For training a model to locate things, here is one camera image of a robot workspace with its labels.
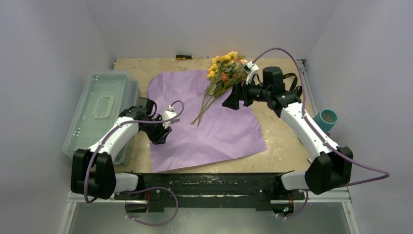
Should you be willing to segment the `black printed ribbon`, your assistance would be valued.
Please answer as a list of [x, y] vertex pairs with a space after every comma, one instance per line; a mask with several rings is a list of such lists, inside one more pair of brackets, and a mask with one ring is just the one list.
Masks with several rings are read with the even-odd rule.
[[287, 73], [283, 75], [283, 79], [291, 79], [292, 78], [292, 83], [289, 87], [288, 91], [294, 92], [299, 98], [302, 96], [303, 93], [303, 88], [301, 85], [298, 85], [298, 76], [294, 73]]

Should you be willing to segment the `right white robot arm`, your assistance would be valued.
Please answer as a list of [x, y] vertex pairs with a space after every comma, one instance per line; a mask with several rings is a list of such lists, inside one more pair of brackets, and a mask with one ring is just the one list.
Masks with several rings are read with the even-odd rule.
[[307, 149], [312, 163], [305, 172], [291, 171], [275, 177], [273, 191], [277, 197], [286, 198], [293, 190], [310, 190], [319, 195], [345, 186], [351, 178], [353, 152], [349, 147], [340, 147], [308, 117], [299, 96], [287, 91], [283, 80], [280, 67], [266, 67], [262, 84], [235, 84], [222, 106], [238, 110], [241, 101], [245, 107], [255, 101], [265, 102]]

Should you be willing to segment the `clear plastic storage box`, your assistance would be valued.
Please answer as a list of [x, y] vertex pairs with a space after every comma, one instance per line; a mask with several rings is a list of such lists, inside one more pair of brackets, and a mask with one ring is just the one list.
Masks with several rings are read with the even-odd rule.
[[138, 81], [130, 71], [90, 73], [63, 143], [63, 153], [72, 158], [77, 149], [87, 149], [98, 142], [119, 114], [135, 106], [139, 97]]

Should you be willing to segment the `flower bouquet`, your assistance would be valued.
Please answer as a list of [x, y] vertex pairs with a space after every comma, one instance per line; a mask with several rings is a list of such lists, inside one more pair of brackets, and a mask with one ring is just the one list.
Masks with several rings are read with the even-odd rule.
[[247, 60], [244, 59], [244, 56], [239, 55], [236, 51], [212, 59], [207, 75], [210, 84], [205, 89], [200, 112], [192, 121], [192, 125], [200, 125], [203, 114], [233, 85], [246, 81], [247, 73], [243, 69], [243, 65], [246, 63]]

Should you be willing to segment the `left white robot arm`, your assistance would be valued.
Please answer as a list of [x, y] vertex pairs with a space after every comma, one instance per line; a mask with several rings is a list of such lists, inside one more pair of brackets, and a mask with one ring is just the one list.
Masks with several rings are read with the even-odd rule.
[[95, 144], [87, 149], [77, 149], [73, 155], [71, 191], [84, 196], [86, 203], [96, 199], [108, 199], [114, 193], [126, 192], [132, 199], [145, 194], [144, 184], [133, 173], [115, 172], [116, 156], [139, 132], [144, 132], [153, 144], [164, 144], [171, 125], [180, 120], [182, 112], [169, 105], [158, 114], [156, 103], [140, 97], [137, 103], [123, 110], [113, 127]]

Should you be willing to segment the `pink wrapping paper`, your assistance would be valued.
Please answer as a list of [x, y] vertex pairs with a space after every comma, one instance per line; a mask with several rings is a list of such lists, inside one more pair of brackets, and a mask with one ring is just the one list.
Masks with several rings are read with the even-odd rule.
[[149, 99], [163, 113], [169, 105], [183, 109], [178, 123], [172, 124], [166, 143], [151, 145], [153, 172], [200, 166], [242, 158], [266, 151], [260, 124], [250, 107], [235, 111], [222, 106], [228, 97], [219, 97], [203, 114], [200, 124], [192, 124], [198, 116], [204, 92], [209, 85], [203, 70], [163, 72], [152, 78], [147, 92]]

